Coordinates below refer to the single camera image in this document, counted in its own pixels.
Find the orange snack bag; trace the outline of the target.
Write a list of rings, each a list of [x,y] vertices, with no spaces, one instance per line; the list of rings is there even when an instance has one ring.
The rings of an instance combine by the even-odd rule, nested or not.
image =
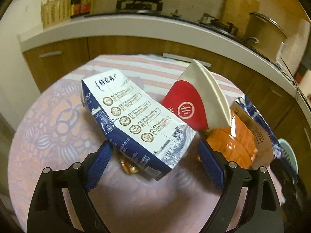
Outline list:
[[[200,131],[199,134],[227,161],[234,161],[245,169],[252,167],[258,151],[254,135],[235,113],[232,113],[230,127]]]

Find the blue white milk carton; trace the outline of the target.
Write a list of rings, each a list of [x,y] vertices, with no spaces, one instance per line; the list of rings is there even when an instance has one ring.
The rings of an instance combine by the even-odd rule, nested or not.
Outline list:
[[[105,137],[155,180],[176,167],[196,135],[119,70],[87,77],[81,89]]]

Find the white kitchen countertop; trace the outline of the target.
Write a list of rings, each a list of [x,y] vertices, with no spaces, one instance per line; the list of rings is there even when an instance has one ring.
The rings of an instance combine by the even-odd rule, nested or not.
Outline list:
[[[212,30],[174,19],[147,15],[105,15],[71,19],[45,30],[38,26],[18,36],[21,50],[63,40],[94,36],[135,36],[162,39],[208,50],[241,63],[295,97],[297,90],[284,74],[246,46]]]

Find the light blue plastic basket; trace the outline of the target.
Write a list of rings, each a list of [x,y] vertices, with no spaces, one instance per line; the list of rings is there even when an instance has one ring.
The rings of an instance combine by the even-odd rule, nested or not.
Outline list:
[[[291,145],[288,141],[284,138],[279,138],[279,144],[283,149],[283,158],[290,164],[290,171],[295,180],[298,179],[298,162],[294,150],[292,149]]]

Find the brown wooden cabinets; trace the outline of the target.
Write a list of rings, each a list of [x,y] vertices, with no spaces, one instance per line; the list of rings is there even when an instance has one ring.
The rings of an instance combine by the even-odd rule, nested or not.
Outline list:
[[[186,63],[197,59],[234,82],[255,104],[278,138],[289,142],[299,167],[310,159],[310,108],[294,81],[272,63],[235,61],[214,51],[164,39],[134,36],[73,37],[58,41],[34,37],[20,47],[40,91],[101,54],[157,55]]]

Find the red white paper cup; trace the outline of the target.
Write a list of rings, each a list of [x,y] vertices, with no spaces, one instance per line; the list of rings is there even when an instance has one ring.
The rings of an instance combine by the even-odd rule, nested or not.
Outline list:
[[[215,78],[193,60],[168,91],[162,105],[195,131],[230,127],[232,112]]]

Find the steel stock pot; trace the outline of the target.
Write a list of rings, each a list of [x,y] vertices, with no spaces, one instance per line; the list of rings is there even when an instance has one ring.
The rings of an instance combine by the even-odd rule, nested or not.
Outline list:
[[[256,12],[249,14],[244,42],[275,63],[280,44],[287,39],[285,32],[272,18]]]

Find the woven chopstick holder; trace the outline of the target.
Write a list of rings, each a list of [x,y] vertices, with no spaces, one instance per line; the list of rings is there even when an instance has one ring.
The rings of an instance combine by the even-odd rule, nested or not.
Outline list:
[[[48,0],[41,2],[43,28],[55,26],[70,19],[71,0]]]

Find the wooden cutting board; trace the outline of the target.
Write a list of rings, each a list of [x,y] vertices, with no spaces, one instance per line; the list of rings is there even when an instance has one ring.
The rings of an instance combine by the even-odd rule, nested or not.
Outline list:
[[[260,2],[257,0],[224,0],[221,12],[222,23],[232,23],[238,28],[239,34],[244,34],[251,12],[258,12]]]

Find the dark sauce bottles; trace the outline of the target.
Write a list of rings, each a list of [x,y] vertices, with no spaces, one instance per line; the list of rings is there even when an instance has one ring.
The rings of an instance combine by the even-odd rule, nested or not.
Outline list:
[[[92,7],[92,0],[71,0],[70,3],[70,17],[77,17],[81,15],[90,14]]]

